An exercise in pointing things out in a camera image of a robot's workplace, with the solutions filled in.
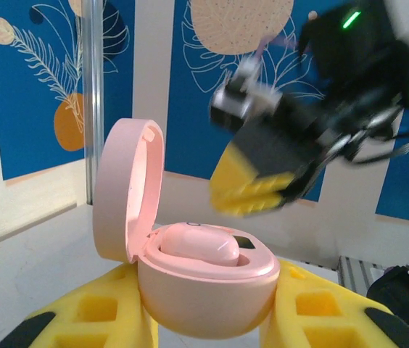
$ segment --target leaf illustration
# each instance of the leaf illustration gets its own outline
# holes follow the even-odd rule
[[[76,72],[77,78],[75,79],[75,88],[77,88],[78,81],[82,78],[82,25],[80,23],[80,18],[75,18],[75,48],[74,48],[74,57],[69,58],[68,64],[71,64],[74,71]]]
[[[103,73],[112,74],[112,73],[119,72],[119,70],[117,70],[116,64],[111,59],[105,57],[104,63],[105,63],[105,66],[103,68]]]
[[[50,91],[57,94],[56,100],[63,102],[67,100],[68,95],[73,90],[75,84],[74,78],[69,74],[66,62],[62,65],[59,59],[54,55],[53,48],[36,38],[32,32],[21,31],[16,27],[15,40],[11,46],[15,47],[20,53],[27,54],[30,57],[25,61],[32,70],[38,70],[34,75],[38,80],[45,83]]]
[[[71,58],[66,54],[65,56],[65,69],[67,74],[70,75],[73,80],[78,80],[78,71],[76,70]]]
[[[59,7],[55,7],[49,4],[35,4],[32,6],[32,8],[35,11],[37,11],[42,16],[42,18],[44,18],[45,21],[50,25],[51,29],[54,31],[54,33],[58,37],[59,42],[62,44],[62,47],[66,52],[66,55],[68,55],[69,57],[71,57],[72,55],[74,57],[75,50],[76,50],[76,39],[74,36],[73,26],[71,25],[69,14],[67,13],[65,7],[63,6],[61,0],[57,0],[57,1],[58,1]],[[69,30],[69,33],[71,34],[71,49],[72,49],[71,52],[68,49],[64,40],[62,39],[61,35],[59,34],[59,30],[57,29],[57,26],[50,20],[51,13],[59,14],[65,19],[65,23],[67,24],[67,29]]]
[[[118,9],[112,13],[108,11],[107,2],[104,1],[104,18],[103,18],[103,58],[105,62],[112,63],[112,58],[125,52],[131,41],[131,32],[127,25],[124,25],[123,19]]]

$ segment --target earbud case lid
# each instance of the earbud case lid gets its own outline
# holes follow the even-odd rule
[[[163,168],[159,125],[118,120],[105,142],[94,189],[93,232],[101,257],[136,261],[156,220]]]

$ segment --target beige circle pattern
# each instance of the beige circle pattern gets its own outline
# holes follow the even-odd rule
[[[307,14],[307,18],[309,20],[315,20],[318,17],[318,13],[316,11],[311,11]]]
[[[7,20],[0,17],[0,45],[10,45],[15,40],[15,30]]]
[[[82,0],[69,0],[69,6],[76,16],[82,17]]]
[[[216,54],[254,51],[263,36],[277,35],[294,0],[191,0],[191,20],[201,44]]]

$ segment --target yellow foam block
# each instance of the yellow foam block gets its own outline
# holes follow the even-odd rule
[[[281,260],[272,313],[261,348],[397,348],[364,313],[385,306]]]
[[[56,316],[30,348],[158,348],[158,325],[144,311],[137,265],[121,265],[33,313]]]
[[[282,205],[284,198],[279,191],[294,178],[293,173],[259,177],[258,169],[236,145],[229,143],[210,179],[211,205],[234,216],[271,210]]]

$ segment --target pink earbud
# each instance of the pink earbud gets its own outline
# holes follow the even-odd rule
[[[202,260],[214,265],[237,266],[239,244],[229,233],[198,223],[176,223],[163,234],[165,254]]]

